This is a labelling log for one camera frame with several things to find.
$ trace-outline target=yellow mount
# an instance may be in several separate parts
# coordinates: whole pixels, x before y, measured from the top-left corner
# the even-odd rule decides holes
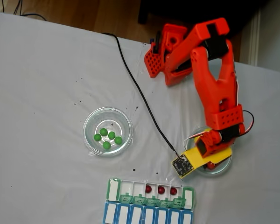
[[[197,142],[198,139],[199,139],[199,137],[196,137],[194,139],[194,141]],[[210,155],[210,156],[207,156],[207,157],[203,158],[201,156],[198,148],[195,146],[194,148],[191,148],[191,149],[187,150],[186,152],[184,152],[182,155],[184,155],[187,158],[187,160],[189,161],[190,165],[192,165],[193,168],[188,173],[186,173],[185,175],[181,175],[178,172],[178,170],[176,169],[176,167],[174,166],[174,163],[176,161],[176,159],[174,159],[172,161],[172,165],[174,166],[175,170],[179,174],[180,178],[185,177],[186,175],[190,174],[195,169],[203,166],[204,164],[207,164],[208,162],[212,162],[213,164],[217,164],[217,163],[225,160],[226,158],[228,158],[229,156],[232,155],[232,151],[231,151],[231,148],[228,147],[223,151],[220,151],[218,153],[215,153],[213,155]]]

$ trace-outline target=clear glass dish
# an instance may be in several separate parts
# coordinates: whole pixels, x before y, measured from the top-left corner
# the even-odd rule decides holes
[[[107,136],[102,136],[100,141],[94,140],[94,135],[99,133],[101,128],[109,132],[115,132],[116,137],[122,138],[120,145],[115,144]],[[121,153],[129,146],[133,137],[133,126],[130,119],[120,110],[111,107],[103,107],[92,112],[86,119],[83,126],[84,141],[87,147],[97,155],[113,156]],[[104,141],[111,144],[111,148],[103,148]]]

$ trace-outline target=glass bowl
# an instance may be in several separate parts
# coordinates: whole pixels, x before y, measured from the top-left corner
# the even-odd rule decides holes
[[[100,141],[94,140],[94,135],[99,134],[101,128],[109,132],[115,132],[116,137],[122,138],[120,145],[115,144],[107,136],[102,136]],[[87,147],[97,155],[113,156],[121,153],[129,146],[133,137],[133,126],[130,119],[120,110],[111,107],[103,107],[92,112],[83,126],[84,141]],[[103,148],[104,141],[111,144],[111,148]]]
[[[209,127],[206,127],[206,126],[205,127],[200,127],[197,130],[195,130],[192,133],[192,135],[203,132],[206,128],[209,128]],[[189,139],[186,145],[187,145],[187,149],[193,148],[195,146],[195,138]],[[221,162],[219,165],[217,165],[216,168],[214,168],[212,170],[210,170],[208,168],[204,168],[203,166],[201,166],[201,167],[197,168],[196,171],[198,173],[200,173],[202,175],[206,175],[206,176],[215,176],[215,175],[218,175],[218,174],[222,174],[230,166],[231,160],[232,160],[232,155],[230,157],[228,157],[226,160],[224,160],[223,162]]]

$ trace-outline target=pill organizer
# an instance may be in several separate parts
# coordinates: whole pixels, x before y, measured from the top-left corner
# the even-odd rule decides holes
[[[195,192],[192,187],[108,181],[103,224],[192,224]]]

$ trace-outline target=black cable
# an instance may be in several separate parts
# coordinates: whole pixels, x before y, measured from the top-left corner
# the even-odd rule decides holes
[[[153,113],[151,112],[151,110],[150,110],[150,108],[149,108],[149,105],[148,105],[148,103],[147,103],[147,101],[146,101],[146,99],[145,99],[145,96],[143,95],[143,93],[142,93],[142,91],[141,91],[139,85],[137,84],[136,80],[134,79],[134,77],[133,77],[131,71],[129,70],[129,68],[128,68],[127,64],[126,64],[126,61],[125,61],[125,58],[123,57],[123,54],[122,54],[122,51],[121,51],[121,47],[120,47],[120,43],[119,43],[119,40],[118,40],[117,36],[114,35],[114,34],[110,34],[110,33],[102,33],[102,34],[109,35],[109,36],[113,36],[113,37],[116,39],[116,42],[117,42],[117,45],[118,45],[118,49],[119,49],[119,52],[120,52],[120,55],[121,55],[121,59],[122,59],[123,63],[125,64],[126,70],[128,71],[128,73],[129,73],[130,77],[132,78],[134,84],[136,85],[136,87],[137,87],[137,89],[138,89],[140,95],[142,96],[143,101],[144,101],[144,103],[145,103],[145,105],[146,105],[146,107],[147,107],[147,109],[148,109],[148,112],[149,112],[151,118],[153,119],[153,122],[154,122],[156,128],[158,129],[158,131],[160,132],[160,134],[161,134],[161,136],[164,138],[164,140],[167,142],[167,144],[169,145],[169,147],[170,147],[170,148],[175,152],[175,154],[181,159],[180,155],[176,152],[176,150],[174,149],[174,147],[172,146],[172,144],[168,141],[168,139],[166,138],[166,136],[163,134],[163,132],[162,132],[161,129],[159,128],[159,126],[158,126],[158,124],[157,124],[157,122],[156,122],[156,120],[155,120],[155,118],[154,118],[154,115],[153,115]]]
[[[250,111],[247,111],[247,110],[243,110],[243,112],[247,112],[247,113],[249,113],[252,116],[252,122],[251,122],[250,126],[248,127],[247,131],[245,131],[245,133],[239,135],[239,137],[247,134],[252,129],[252,127],[254,125],[254,115]]]
[[[45,19],[45,17],[43,17],[42,15],[39,15],[39,14],[37,14],[37,13],[27,13],[27,14],[22,14],[21,16],[29,16],[29,15],[37,15],[37,16],[39,16],[39,17],[42,17],[43,20],[47,21],[47,20]]]
[[[23,0],[21,0],[20,15],[22,15]]]
[[[17,4],[17,6],[16,6],[16,8],[15,8],[15,10],[14,10],[14,15],[16,15],[17,12],[18,12],[18,8],[19,8],[19,6],[20,6],[20,2],[21,2],[21,0],[18,1],[18,4]]]

